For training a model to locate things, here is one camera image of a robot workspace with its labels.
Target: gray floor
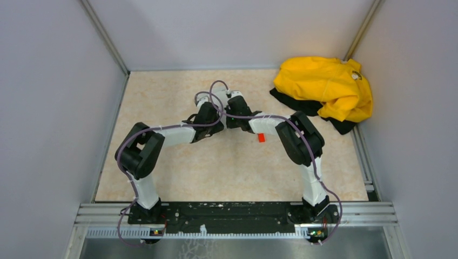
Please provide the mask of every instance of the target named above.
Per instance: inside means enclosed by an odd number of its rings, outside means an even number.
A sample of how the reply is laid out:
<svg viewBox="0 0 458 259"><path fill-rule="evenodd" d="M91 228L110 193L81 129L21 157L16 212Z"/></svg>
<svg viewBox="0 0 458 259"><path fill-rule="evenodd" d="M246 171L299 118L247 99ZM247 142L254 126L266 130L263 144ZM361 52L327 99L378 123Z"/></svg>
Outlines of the gray floor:
<svg viewBox="0 0 458 259"><path fill-rule="evenodd" d="M82 259L90 258L390 258L382 228L341 228L324 246L305 240L161 240L128 247L116 239L87 239Z"/></svg>

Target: cable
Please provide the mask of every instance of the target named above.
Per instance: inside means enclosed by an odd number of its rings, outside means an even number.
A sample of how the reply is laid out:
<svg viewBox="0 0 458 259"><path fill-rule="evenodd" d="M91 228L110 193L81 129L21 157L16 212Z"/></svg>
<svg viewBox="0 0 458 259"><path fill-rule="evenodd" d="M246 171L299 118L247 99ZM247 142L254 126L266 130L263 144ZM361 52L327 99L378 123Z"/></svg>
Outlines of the cable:
<svg viewBox="0 0 458 259"><path fill-rule="evenodd" d="M221 80L217 80L215 82L213 82L213 84L210 86L210 102L212 103L213 107L219 112L221 113L222 115L225 115L229 118L235 118L235 119L262 119L264 118L265 116L264 115L261 115L261 116L237 116L237 115L230 115L230 114L227 114L224 109L219 109L219 107L213 102L213 96L214 94L212 93L212 90L213 90L213 87L215 84L217 83L223 83L226 88L227 88L227 85L226 83L224 83L223 81ZM339 219L337 220L337 223L335 224L335 227L334 229L331 231L331 233L327 236L327 238L325 238L323 241L321 241L320 243L314 243L314 244L324 244L326 243L335 233L335 231L337 230L337 227L339 226L340 224L340 221L342 220L342 201L340 200L340 198L337 196L337 194L331 190L329 190L325 183L321 180L321 178L318 176L318 171L317 171L317 168L316 168L316 163L315 163L315 156L313 155L313 151L312 149L310 148L310 145L308 143L308 141L305 139L305 137L302 135L301 133L301 130L299 128L297 128L297 126L292 122L290 121L289 119L283 117L283 116L279 116L279 115L269 115L270 118L277 118L277 119L282 119L284 121L286 121L289 125L291 125L291 127L293 127L293 129L299 133L299 137L301 138L301 140L304 142L305 146L307 147L307 151L308 151L308 154L310 155L310 158L312 159L312 164L313 164L313 174L315 175L315 178L320 182L321 186L323 187L323 189L325 191L327 191L328 193L332 194L337 202L339 203L339 208L340 208L340 215L339 215Z"/></svg>
<svg viewBox="0 0 458 259"><path fill-rule="evenodd" d="M214 95L213 93L209 93L209 92L203 92L203 93L208 93L211 97L215 97L216 100L219 102L219 104L221 105L221 107L223 107L223 102L221 101L221 99L219 99L216 95ZM121 154L122 152L124 151L124 149L126 148L127 144L130 143L132 140L134 140L136 137L142 135L143 133L146 133L146 132L149 132L149 131L157 131L157 130L168 130L170 128L180 128L180 127L211 127L211 126L214 126L216 125L217 123L219 123L219 121L221 120L222 118L222 114L219 116L218 120L216 120L215 122L213 123L210 123L210 124L176 124L176 125L171 125L171 126L165 126L165 127L154 127L154 128L146 128L146 129L143 129L137 133L135 133L134 135L132 135L130 138L128 138L122 145L121 147L119 148L119 152L118 152L118 156L116 157L116 162L118 164L118 168L121 170L121 172L123 172L127 178L129 178L129 182L133 188L133 192L135 193L135 197L132 201L132 203L129 204L129 206L127 206L127 208L125 208L122 213L121 213L121 217L119 218L119 222L118 222L118 226L117 226L117 234L118 234L118 238L119 240L121 240L121 242L123 242L124 244L128 245L128 246L131 246L131 247L141 247L143 245L142 244L131 244L131 243L128 243L127 241L125 241L122 237L121 237L121 231L120 231L120 228L121 228L121 222L124 218L124 216L126 215L126 212L132 208L132 206L137 202L138 200L138 190L137 190L137 187L135 186L135 184L133 183L133 179L132 179L132 176L131 174L129 174L128 172L126 172L126 170L123 168L123 166L121 165Z"/></svg>

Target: black mounting base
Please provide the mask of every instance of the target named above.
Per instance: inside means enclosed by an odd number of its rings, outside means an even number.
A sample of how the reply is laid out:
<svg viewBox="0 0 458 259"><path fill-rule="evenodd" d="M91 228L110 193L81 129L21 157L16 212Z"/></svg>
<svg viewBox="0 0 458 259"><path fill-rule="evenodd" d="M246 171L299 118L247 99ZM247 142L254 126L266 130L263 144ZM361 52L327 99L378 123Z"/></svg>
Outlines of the black mounting base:
<svg viewBox="0 0 458 259"><path fill-rule="evenodd" d="M294 233L294 224L338 220L336 205L311 220L302 202L162 202L159 214L148 217L134 205L128 216L129 224L164 224L166 219L171 234L199 233L203 224L209 234Z"/></svg>

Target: black cloth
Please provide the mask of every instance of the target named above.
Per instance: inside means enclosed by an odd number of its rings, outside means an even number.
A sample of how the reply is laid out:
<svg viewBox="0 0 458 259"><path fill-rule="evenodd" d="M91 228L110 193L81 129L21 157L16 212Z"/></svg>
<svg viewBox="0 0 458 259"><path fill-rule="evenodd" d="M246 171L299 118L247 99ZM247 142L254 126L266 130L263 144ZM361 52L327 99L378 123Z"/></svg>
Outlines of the black cloth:
<svg viewBox="0 0 458 259"><path fill-rule="evenodd" d="M295 110L295 111L302 111L304 112L307 116L317 116L318 115L318 110L323 107L323 105L319 101L301 101L301 100L296 100L292 98L291 96L280 93L277 91L276 88L270 90L270 93L275 99L277 99L279 102L282 104L288 106L289 108ZM352 129L355 127L356 122L344 120L344 121L338 121L334 118L322 118L325 121L330 121L334 128L341 134L345 135L348 132L352 131Z"/></svg>

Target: floor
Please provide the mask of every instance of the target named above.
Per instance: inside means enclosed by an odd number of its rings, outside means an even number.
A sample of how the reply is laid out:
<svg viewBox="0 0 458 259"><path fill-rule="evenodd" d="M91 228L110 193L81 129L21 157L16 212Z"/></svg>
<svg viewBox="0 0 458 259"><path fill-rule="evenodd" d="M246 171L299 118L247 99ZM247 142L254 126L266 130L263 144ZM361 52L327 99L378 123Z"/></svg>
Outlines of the floor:
<svg viewBox="0 0 458 259"><path fill-rule="evenodd" d="M240 90L252 111L291 115L269 94L278 70L132 72L103 168L96 201L131 201L133 191L117 168L116 149L133 124L177 124L196 113L194 94L215 80ZM323 135L324 183L343 201L367 201L361 168L350 134L340 135L319 117L310 120ZM259 143L255 134L227 129L195 144L161 151L153 171L163 201L300 201L298 166L278 137Z"/></svg>

